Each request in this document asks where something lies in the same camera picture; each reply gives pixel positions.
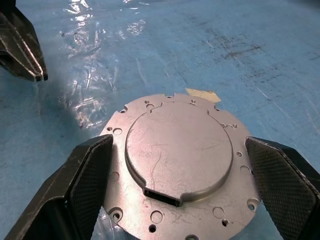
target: clear plastic sheet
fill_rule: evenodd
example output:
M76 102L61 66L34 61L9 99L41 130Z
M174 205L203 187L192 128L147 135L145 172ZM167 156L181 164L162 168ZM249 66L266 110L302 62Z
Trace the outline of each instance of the clear plastic sheet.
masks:
M0 239L76 145L147 95L214 91L253 136L296 148L320 171L315 1L17 0L17 7L36 30L49 79L32 84L0 68ZM108 221L100 213L94 236L124 237ZM281 237L262 205L235 239Z

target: tape piece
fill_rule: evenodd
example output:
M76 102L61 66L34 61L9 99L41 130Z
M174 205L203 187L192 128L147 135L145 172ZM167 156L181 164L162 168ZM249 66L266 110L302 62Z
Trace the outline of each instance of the tape piece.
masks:
M192 88L185 89L190 96L199 97L212 103L221 102L221 99L213 91L201 91Z

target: textured gripper pad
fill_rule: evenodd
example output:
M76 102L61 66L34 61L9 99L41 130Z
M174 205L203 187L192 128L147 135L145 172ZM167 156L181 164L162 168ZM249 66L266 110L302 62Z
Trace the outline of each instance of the textured gripper pad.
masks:
M70 192L71 211L82 239L91 238L104 201L112 145L110 136L91 150Z
M293 148L254 137L245 145L260 197L281 236L320 239L319 190L308 180L318 182L319 174Z

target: blue table surface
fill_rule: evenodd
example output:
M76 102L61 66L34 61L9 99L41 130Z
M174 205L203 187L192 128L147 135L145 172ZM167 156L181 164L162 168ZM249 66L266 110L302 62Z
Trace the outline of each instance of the blue table surface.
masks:
M210 90L320 171L318 0L17 0L49 80L0 69L0 239L72 149L139 97ZM281 239L262 205L236 239Z

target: metal plate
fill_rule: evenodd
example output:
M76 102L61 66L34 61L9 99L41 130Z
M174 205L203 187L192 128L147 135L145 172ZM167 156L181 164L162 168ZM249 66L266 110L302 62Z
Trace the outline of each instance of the metal plate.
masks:
M137 238L229 239L255 215L260 199L244 145L250 133L215 104L182 94L143 97L114 113L101 134L108 133L104 208Z

